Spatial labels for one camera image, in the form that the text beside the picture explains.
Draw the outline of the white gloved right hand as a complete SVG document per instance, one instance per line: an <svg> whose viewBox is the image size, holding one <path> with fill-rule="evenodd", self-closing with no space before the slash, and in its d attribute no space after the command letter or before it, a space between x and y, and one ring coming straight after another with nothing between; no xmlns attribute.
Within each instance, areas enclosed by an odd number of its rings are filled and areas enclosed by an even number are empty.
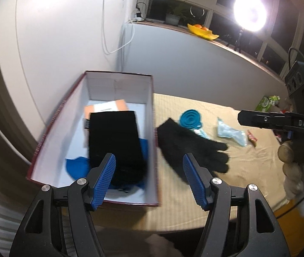
<svg viewBox="0 0 304 257"><path fill-rule="evenodd" d="M278 149L285 175L284 191L288 200L294 200L300 216L304 217L304 142L285 141Z"/></svg>

